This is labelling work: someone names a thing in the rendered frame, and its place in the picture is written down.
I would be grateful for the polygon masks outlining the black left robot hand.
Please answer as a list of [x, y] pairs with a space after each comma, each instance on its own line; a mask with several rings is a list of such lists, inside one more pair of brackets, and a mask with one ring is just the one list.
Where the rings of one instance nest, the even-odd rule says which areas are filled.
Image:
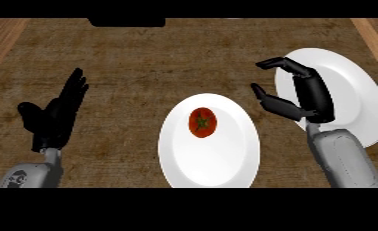
[[47, 148], [60, 150], [65, 147], [87, 89], [82, 69], [76, 68], [59, 96], [50, 100], [44, 109], [31, 102], [17, 104], [23, 128], [32, 133], [31, 150], [34, 152]]

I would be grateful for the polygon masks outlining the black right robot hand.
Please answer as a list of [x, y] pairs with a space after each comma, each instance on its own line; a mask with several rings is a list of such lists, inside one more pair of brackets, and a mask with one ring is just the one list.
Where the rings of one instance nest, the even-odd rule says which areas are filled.
[[251, 89], [262, 109], [293, 120], [305, 119], [310, 123], [321, 124], [335, 120], [333, 101], [330, 93], [314, 68], [304, 66], [287, 57], [274, 57], [259, 61], [255, 66], [262, 70], [280, 68], [292, 75], [293, 89], [299, 105], [289, 100], [265, 93], [256, 83]]

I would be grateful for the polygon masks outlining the white round plate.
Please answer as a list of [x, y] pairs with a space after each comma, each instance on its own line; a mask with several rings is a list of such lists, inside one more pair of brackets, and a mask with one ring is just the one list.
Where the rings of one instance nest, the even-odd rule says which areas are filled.
[[378, 84], [361, 67], [341, 54], [320, 48], [301, 48], [285, 58], [313, 68], [333, 102], [335, 120], [320, 131], [347, 129], [367, 148], [378, 143]]

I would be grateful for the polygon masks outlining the red tomato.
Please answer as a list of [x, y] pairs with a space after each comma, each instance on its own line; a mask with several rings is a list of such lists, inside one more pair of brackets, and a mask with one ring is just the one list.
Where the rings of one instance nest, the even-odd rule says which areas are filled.
[[189, 131], [197, 138], [208, 137], [217, 128], [217, 117], [214, 112], [205, 108], [196, 108], [189, 115]]

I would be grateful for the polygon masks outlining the white oval plate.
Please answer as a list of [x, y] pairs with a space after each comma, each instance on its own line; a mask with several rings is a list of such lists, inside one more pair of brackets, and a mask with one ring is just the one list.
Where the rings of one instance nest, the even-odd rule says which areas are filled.
[[[189, 116], [197, 108], [215, 115], [212, 134], [197, 138]], [[248, 188], [259, 166], [259, 139], [252, 120], [227, 97], [202, 93], [171, 109], [159, 131], [159, 166], [172, 188]]]

